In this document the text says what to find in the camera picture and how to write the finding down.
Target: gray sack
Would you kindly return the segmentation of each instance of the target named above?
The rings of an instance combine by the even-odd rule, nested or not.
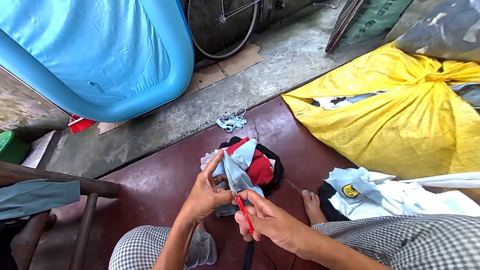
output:
[[[395,46],[411,54],[480,62],[480,0],[453,0],[436,7]]]

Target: red fabric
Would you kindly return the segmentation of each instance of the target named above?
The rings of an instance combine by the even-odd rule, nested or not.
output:
[[[250,141],[249,137],[243,138],[241,141],[227,148],[227,153],[231,156],[235,150],[248,141]],[[270,168],[270,161],[256,149],[253,154],[252,163],[245,172],[250,177],[252,184],[256,185],[268,184],[273,179],[273,170]]]
[[[242,146],[244,143],[250,141],[250,137],[246,137],[246,138],[243,138],[242,140],[240,140],[239,142],[237,142],[236,144],[230,146],[229,148],[227,148],[227,153],[229,156],[231,156],[233,154],[233,152],[235,150],[237,150],[240,146]]]

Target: red floor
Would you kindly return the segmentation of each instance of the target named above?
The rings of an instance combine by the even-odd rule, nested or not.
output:
[[[248,123],[229,134],[218,126],[178,142],[143,160],[114,172],[104,180],[121,184],[118,199],[99,199],[84,269],[104,270],[116,242],[128,230],[145,224],[170,227],[200,172],[200,157],[232,136],[258,137],[281,159],[285,173],[279,189],[267,197],[308,224],[301,189],[316,191],[334,167],[354,167],[348,159],[313,137],[296,121],[278,97],[247,112]],[[59,221],[45,233],[31,269],[66,269],[72,254],[81,202],[55,209]],[[211,215],[205,223],[217,244],[218,260],[198,269],[240,269],[246,243],[233,216]],[[257,243],[251,269],[320,269],[296,258],[269,241]]]

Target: hand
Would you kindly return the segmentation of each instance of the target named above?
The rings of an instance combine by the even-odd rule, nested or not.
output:
[[[231,202],[235,195],[231,190],[217,188],[216,185],[227,181],[224,174],[217,175],[215,180],[212,173],[222,160],[223,150],[215,155],[215,157],[207,164],[205,170],[197,176],[197,180],[193,185],[187,200],[183,204],[179,215],[183,215],[189,221],[201,222],[210,215],[216,207]]]
[[[309,234],[312,228],[253,190],[244,190],[239,195],[243,200],[247,199],[252,203],[245,208],[252,222],[253,235],[248,230],[243,213],[239,211],[235,214],[235,220],[239,224],[240,233],[245,241],[249,242],[253,239],[259,241],[263,234],[279,247],[297,254],[300,258],[310,259],[310,252],[305,243],[310,241]]]

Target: blue inflatable pool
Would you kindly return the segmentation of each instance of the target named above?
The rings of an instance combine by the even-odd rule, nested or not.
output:
[[[0,65],[61,108],[120,122],[178,96],[193,46],[178,0],[2,0]]]

